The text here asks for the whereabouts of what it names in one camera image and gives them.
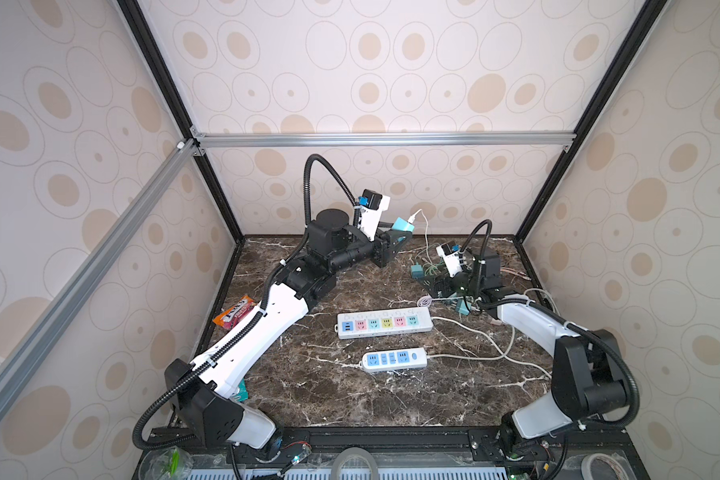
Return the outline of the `white blue power strip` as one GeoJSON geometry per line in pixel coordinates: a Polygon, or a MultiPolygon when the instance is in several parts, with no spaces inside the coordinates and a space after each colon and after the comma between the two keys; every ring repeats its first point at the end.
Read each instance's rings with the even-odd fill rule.
{"type": "Polygon", "coordinates": [[[427,363],[427,354],[423,348],[407,348],[365,353],[361,360],[361,367],[368,373],[378,373],[423,369],[427,363]]]}

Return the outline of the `teal charger plug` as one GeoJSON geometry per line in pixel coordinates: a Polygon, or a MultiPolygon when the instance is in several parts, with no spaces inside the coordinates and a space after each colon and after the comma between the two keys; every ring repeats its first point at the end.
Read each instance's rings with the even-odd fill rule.
{"type": "Polygon", "coordinates": [[[413,232],[415,226],[408,220],[398,217],[392,225],[393,230],[413,232]]]}

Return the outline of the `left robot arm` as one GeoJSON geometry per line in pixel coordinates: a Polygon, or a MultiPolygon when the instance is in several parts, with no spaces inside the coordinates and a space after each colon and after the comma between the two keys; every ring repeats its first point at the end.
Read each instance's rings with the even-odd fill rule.
{"type": "Polygon", "coordinates": [[[191,362],[175,360],[165,372],[167,391],[136,421],[133,444],[150,451],[197,440],[205,447],[240,443],[269,449],[277,427],[263,412],[236,400],[238,385],[266,350],[304,318],[336,285],[340,271],[369,260],[387,265],[413,236],[410,219],[381,221],[379,210],[358,206],[351,224],[346,212],[327,209],[310,216],[293,251],[268,275],[262,299],[221,340],[191,362]],[[189,433],[164,441],[143,437],[147,422],[172,404],[189,433]]]}

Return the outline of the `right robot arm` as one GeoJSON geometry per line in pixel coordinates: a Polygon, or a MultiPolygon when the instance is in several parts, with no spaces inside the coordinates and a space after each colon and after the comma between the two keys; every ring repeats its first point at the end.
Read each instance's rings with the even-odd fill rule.
{"type": "Polygon", "coordinates": [[[550,391],[502,418],[498,439],[504,449],[570,427],[629,425],[639,411],[640,392],[615,337],[567,321],[505,287],[495,251],[486,248],[470,261],[464,259],[467,253],[448,244],[437,248],[446,271],[423,279],[431,292],[440,298],[463,299],[520,331],[553,359],[550,391]]]}

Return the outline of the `white multicolour power strip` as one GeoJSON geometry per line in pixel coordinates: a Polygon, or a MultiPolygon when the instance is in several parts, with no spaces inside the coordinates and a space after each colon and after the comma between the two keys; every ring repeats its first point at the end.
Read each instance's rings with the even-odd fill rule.
{"type": "Polygon", "coordinates": [[[342,340],[423,333],[432,328],[426,307],[341,313],[336,323],[338,337],[342,340]]]}

